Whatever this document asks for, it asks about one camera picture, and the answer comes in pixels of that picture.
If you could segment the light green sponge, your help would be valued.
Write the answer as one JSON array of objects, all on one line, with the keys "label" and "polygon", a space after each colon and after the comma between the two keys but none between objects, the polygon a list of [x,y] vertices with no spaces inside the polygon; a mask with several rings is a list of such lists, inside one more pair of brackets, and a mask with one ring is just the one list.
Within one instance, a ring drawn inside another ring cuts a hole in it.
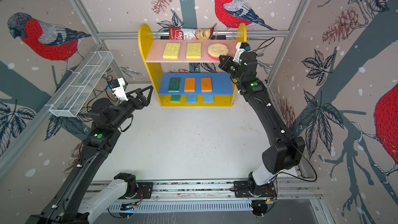
[{"label": "light green sponge", "polygon": [[171,102],[180,102],[181,96],[180,95],[172,95]]}]

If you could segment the dark green sponge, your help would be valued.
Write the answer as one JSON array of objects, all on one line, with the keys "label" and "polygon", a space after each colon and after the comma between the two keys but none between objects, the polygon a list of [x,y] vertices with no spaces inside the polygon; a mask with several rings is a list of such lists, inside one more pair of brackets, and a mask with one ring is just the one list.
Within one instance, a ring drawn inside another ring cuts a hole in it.
[{"label": "dark green sponge", "polygon": [[179,92],[181,85],[181,78],[180,77],[172,77],[170,78],[168,92]]}]

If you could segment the yellow smiley face sponge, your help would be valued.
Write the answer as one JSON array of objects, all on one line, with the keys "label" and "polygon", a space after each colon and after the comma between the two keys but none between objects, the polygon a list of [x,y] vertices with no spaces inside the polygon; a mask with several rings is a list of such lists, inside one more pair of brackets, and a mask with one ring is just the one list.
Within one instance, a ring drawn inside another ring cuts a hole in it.
[{"label": "yellow smiley face sponge", "polygon": [[220,56],[227,56],[229,50],[226,45],[221,43],[211,44],[207,50],[210,59],[219,61]]}]

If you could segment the orange sponge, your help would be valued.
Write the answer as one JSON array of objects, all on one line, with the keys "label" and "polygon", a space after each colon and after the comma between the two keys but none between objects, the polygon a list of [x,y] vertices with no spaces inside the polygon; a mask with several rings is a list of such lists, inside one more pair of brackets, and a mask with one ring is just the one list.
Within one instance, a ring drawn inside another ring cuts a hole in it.
[{"label": "orange sponge", "polygon": [[212,82],[210,77],[201,78],[201,91],[202,92],[212,92]]}]

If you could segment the blue sponge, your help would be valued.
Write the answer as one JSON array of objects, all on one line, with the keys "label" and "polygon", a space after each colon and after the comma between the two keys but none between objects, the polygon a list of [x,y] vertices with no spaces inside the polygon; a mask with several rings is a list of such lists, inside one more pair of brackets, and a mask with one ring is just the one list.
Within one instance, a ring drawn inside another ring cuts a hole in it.
[{"label": "blue sponge", "polygon": [[186,97],[187,104],[196,104],[197,101],[198,101],[198,99],[197,99],[196,95],[187,95],[187,97]]},{"label": "blue sponge", "polygon": [[213,95],[204,95],[203,96],[203,102],[204,103],[213,103],[214,102],[214,96]]}]

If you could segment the pale yellow sponge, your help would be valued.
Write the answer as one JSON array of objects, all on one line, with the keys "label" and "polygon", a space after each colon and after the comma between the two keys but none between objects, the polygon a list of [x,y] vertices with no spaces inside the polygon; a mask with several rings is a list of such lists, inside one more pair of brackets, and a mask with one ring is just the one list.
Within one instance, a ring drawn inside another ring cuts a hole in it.
[{"label": "pale yellow sponge", "polygon": [[195,77],[186,77],[184,80],[184,92],[195,92]]}]

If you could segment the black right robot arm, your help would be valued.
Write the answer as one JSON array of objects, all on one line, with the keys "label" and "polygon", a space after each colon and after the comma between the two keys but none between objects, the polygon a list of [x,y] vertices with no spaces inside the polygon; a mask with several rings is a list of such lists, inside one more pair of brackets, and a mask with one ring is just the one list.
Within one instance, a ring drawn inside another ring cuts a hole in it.
[{"label": "black right robot arm", "polygon": [[260,197],[267,192],[266,186],[273,182],[280,172],[290,170],[300,163],[305,148],[303,138],[296,138],[286,126],[275,106],[271,103],[264,83],[257,78],[257,54],[244,52],[240,61],[231,56],[220,56],[219,68],[230,74],[238,92],[253,108],[262,123],[270,148],[262,153],[262,163],[249,173],[249,192]]}]

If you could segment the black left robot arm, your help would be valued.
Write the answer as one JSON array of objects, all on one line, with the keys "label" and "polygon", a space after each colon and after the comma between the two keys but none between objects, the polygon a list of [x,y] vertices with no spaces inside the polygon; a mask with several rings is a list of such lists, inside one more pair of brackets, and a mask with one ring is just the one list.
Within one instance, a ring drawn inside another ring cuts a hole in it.
[{"label": "black left robot arm", "polygon": [[27,219],[28,224],[91,224],[117,199],[144,196],[135,175],[119,173],[110,186],[81,204],[93,177],[114,150],[123,132],[122,124],[133,118],[135,110],[150,104],[152,92],[153,86],[130,91],[119,105],[105,97],[93,103],[88,111],[93,120],[92,131],[83,142],[77,164],[42,212]]}]

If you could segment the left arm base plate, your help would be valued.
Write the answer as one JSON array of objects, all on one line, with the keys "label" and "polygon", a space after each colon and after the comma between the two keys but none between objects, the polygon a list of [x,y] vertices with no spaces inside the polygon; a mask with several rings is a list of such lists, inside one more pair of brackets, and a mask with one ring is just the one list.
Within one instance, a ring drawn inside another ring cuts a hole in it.
[{"label": "left arm base plate", "polygon": [[120,199],[150,199],[152,190],[152,182],[128,183],[126,193]]}]

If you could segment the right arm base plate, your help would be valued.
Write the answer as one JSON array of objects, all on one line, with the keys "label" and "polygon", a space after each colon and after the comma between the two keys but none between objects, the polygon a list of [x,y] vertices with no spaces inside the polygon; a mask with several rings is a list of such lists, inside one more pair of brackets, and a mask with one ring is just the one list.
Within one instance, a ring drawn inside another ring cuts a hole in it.
[{"label": "right arm base plate", "polygon": [[232,191],[236,198],[275,198],[277,196],[274,183],[258,186],[247,181],[234,181]]}]

